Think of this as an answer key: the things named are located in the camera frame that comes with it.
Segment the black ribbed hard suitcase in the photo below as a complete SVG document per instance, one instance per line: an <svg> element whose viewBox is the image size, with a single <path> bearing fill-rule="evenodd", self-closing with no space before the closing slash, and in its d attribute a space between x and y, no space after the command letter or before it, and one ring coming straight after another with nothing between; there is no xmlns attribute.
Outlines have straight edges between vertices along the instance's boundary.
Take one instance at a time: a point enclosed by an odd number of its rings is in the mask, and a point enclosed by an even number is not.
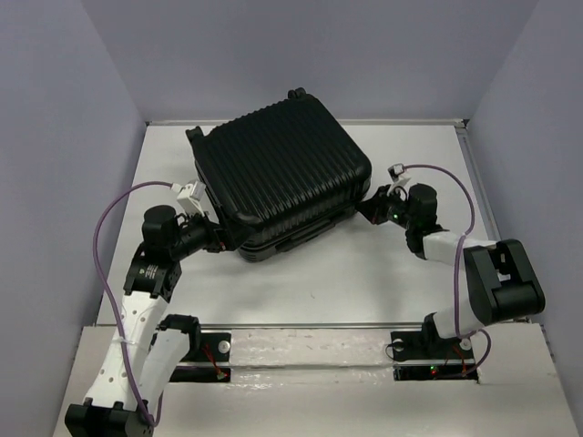
<svg viewBox="0 0 583 437"><path fill-rule="evenodd" d="M261 262L356 212L373 166L336 118L304 88L203 133L187 130L210 203L255 230L237 249Z"/></svg>

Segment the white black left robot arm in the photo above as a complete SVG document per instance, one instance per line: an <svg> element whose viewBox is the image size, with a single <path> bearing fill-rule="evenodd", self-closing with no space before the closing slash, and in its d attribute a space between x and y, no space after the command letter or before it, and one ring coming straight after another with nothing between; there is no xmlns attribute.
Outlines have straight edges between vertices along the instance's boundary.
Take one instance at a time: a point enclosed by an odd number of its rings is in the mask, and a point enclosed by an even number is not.
<svg viewBox="0 0 583 437"><path fill-rule="evenodd" d="M198 318L169 314L180 262L205 250L229 249L224 230L207 214L148 209L121 300L112 300L117 330L84 400L70 404L65 426L73 436L150 436L161 419L163 393L184 360L210 363L204 381L226 382L229 347L206 340Z"/></svg>

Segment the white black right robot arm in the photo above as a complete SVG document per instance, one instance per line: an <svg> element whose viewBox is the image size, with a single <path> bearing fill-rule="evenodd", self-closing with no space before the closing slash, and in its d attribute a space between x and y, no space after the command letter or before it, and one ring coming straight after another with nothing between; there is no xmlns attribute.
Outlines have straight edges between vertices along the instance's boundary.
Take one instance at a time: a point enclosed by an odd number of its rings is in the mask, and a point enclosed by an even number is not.
<svg viewBox="0 0 583 437"><path fill-rule="evenodd" d="M393 333L390 359L442 360L462 339L499 322L541 313L546 297L523 244L463 238L437 222L437 193L425 184L409 190L377 189L358 211L373 225L404 229L407 248L419 259L454 269L454 303L424 317L420 330Z"/></svg>

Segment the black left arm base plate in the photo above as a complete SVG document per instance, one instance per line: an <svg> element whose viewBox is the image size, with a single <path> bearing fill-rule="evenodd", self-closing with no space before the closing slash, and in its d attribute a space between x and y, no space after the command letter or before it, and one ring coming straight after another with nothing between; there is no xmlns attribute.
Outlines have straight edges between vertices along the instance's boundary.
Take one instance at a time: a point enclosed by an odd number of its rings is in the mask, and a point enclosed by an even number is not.
<svg viewBox="0 0 583 437"><path fill-rule="evenodd" d="M174 383L229 383L231 334L208 331L201 334L200 346L190 347L170 376Z"/></svg>

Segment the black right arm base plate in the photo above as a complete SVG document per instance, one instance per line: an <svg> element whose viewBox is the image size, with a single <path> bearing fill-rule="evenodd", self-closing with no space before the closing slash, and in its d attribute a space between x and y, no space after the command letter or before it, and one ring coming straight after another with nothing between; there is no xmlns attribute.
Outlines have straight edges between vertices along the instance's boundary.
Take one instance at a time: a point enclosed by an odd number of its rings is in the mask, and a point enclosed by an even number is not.
<svg viewBox="0 0 583 437"><path fill-rule="evenodd" d="M419 330L391 332L385 355L393 364L395 381L478 381L470 340L421 342Z"/></svg>

